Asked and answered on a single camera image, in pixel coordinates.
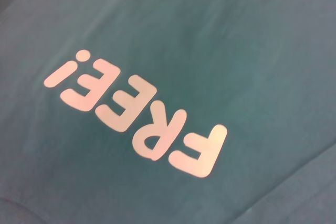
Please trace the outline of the blue shirt with FREE print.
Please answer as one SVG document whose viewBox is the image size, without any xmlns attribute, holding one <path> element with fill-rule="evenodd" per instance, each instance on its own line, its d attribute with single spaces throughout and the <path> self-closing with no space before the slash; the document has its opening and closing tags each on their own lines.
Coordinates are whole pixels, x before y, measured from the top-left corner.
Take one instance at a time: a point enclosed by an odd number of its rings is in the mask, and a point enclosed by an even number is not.
<svg viewBox="0 0 336 224">
<path fill-rule="evenodd" d="M 336 224 L 336 0 L 0 0 L 0 224 Z"/>
</svg>

